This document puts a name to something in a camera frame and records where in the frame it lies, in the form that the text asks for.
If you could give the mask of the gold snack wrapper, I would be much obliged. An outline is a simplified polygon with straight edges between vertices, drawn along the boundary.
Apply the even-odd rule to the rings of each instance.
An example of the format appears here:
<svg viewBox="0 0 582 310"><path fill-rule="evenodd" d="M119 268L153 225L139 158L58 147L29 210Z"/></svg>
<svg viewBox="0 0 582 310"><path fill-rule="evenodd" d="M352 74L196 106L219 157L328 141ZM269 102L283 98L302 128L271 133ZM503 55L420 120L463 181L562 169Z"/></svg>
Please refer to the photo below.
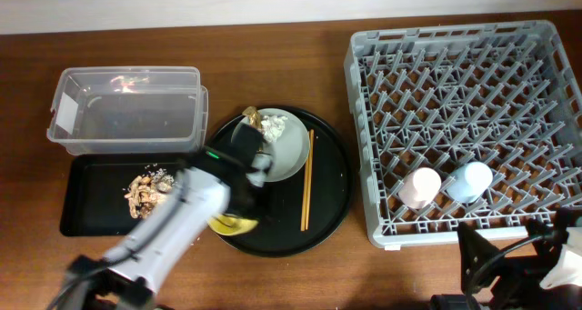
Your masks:
<svg viewBox="0 0 582 310"><path fill-rule="evenodd" d="M261 115L259 114L256 107L254 106L247 107L243 111L242 115L248 119L248 124L254 127L256 130L262 129Z"/></svg>

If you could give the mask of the white tissue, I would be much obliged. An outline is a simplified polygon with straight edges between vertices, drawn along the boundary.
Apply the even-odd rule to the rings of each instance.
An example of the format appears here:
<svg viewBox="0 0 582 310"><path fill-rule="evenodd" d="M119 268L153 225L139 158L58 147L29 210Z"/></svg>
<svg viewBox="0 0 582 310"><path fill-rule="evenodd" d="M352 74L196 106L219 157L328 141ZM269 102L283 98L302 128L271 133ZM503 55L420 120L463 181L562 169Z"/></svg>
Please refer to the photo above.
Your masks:
<svg viewBox="0 0 582 310"><path fill-rule="evenodd" d="M265 140L272 144L284 132L287 117L284 115L263 115L261 117L261 133Z"/></svg>

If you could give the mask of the grey plate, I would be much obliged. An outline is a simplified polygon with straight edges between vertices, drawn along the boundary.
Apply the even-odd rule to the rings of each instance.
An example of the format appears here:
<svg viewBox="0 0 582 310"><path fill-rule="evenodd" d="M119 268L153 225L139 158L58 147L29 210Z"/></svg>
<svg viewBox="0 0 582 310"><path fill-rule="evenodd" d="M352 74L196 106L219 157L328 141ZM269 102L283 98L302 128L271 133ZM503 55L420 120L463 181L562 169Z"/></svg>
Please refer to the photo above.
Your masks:
<svg viewBox="0 0 582 310"><path fill-rule="evenodd" d="M296 116L281 108L257 109L263 115L284 115L287 117L283 134L272 144L269 144L261 130L258 130L264 143L261 151L271 155L272 164L266 175L266 182L278 182L296 174L305 164L309 151L309 135L306 126ZM248 119L243 119L236 125L234 134L242 125L249 125Z"/></svg>

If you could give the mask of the yellow bowl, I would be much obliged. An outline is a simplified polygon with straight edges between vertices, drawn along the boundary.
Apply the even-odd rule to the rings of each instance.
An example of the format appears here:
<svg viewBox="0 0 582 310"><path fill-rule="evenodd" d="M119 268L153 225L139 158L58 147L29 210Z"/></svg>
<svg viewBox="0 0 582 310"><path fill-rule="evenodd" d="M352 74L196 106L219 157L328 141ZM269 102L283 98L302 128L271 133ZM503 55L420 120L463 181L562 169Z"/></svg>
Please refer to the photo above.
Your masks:
<svg viewBox="0 0 582 310"><path fill-rule="evenodd" d="M236 215L224 214L211 217L208 220L208 225L219 235L233 236L252 231L257 227L258 221Z"/></svg>

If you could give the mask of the light blue cup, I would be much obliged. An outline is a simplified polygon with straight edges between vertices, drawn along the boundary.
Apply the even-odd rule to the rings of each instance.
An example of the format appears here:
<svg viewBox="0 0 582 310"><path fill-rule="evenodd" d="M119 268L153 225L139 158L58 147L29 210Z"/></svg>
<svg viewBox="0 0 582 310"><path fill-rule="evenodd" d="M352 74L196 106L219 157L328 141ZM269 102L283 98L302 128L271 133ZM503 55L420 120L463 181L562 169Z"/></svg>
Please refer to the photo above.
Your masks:
<svg viewBox="0 0 582 310"><path fill-rule="evenodd" d="M492 170L484 163L471 162L456 169L453 183L446 189L448 195L462 204L475 202L491 185Z"/></svg>

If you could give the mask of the wooden chopstick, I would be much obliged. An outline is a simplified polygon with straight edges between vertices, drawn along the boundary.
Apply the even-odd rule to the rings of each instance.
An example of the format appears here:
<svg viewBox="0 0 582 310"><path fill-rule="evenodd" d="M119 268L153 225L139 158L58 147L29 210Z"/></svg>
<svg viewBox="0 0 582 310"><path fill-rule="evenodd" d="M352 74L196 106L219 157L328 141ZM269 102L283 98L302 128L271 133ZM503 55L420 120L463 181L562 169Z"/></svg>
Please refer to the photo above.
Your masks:
<svg viewBox="0 0 582 310"><path fill-rule="evenodd" d="M309 135L309 151L304 169L304 183L303 183L303 199L302 199L302 213L301 213L301 223L300 231L305 232L307 230L307 215L309 206L309 193L310 193L310 179L311 179L311 163L312 163L312 149L313 149L313 136L314 131L310 130Z"/></svg>
<svg viewBox="0 0 582 310"><path fill-rule="evenodd" d="M303 215L303 231L307 231L309 227L309 215L310 215L310 203L311 203L311 185L312 185L312 172L313 172L313 155L314 155L314 138L315 132L313 130L309 131L309 141L310 150L309 155L306 160L306 170L305 170L305 196L304 196L304 215Z"/></svg>

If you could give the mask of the pink cup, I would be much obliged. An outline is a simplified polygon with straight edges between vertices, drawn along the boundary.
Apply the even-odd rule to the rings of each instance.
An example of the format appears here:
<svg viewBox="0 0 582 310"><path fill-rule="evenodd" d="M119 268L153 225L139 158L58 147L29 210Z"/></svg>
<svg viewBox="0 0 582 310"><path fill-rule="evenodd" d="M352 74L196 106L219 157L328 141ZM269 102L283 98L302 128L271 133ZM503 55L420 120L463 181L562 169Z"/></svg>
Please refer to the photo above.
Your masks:
<svg viewBox="0 0 582 310"><path fill-rule="evenodd" d="M420 167L404 178L397 195L404 205L421 209L435 199L441 184L441 178L434 169Z"/></svg>

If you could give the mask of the food scraps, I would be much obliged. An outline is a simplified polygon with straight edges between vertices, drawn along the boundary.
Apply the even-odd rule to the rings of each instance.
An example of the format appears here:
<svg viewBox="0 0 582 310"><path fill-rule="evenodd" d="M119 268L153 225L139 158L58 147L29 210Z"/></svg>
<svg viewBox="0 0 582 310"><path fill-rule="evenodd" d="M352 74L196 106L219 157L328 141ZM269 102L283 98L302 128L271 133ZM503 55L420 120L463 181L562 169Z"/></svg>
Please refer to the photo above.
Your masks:
<svg viewBox="0 0 582 310"><path fill-rule="evenodd" d="M125 189L129 214L134 219L146 219L163 204L173 189L175 179L165 169L136 176Z"/></svg>

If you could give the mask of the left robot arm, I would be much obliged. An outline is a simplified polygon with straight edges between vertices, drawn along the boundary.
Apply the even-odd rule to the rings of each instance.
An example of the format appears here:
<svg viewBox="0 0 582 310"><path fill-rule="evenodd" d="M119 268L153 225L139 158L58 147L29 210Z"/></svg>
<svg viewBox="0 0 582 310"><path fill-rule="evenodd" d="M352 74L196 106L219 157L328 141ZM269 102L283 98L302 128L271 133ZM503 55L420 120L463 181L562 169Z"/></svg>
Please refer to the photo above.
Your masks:
<svg viewBox="0 0 582 310"><path fill-rule="evenodd" d="M166 201L99 260L68 266L54 309L154 309L166 277L190 245L222 214L248 216L273 164L262 134L240 125L226 145L205 146L177 171Z"/></svg>

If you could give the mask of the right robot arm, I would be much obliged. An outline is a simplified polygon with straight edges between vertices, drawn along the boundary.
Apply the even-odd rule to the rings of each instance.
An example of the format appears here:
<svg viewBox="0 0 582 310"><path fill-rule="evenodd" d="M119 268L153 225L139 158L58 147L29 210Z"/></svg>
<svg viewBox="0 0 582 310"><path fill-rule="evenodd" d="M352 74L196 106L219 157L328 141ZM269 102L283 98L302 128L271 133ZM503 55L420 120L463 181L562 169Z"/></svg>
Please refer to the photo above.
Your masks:
<svg viewBox="0 0 582 310"><path fill-rule="evenodd" d="M530 219L527 237L499 249L472 227L457 229L460 295L433 295L429 307L579 309L581 210L560 209L551 226Z"/></svg>

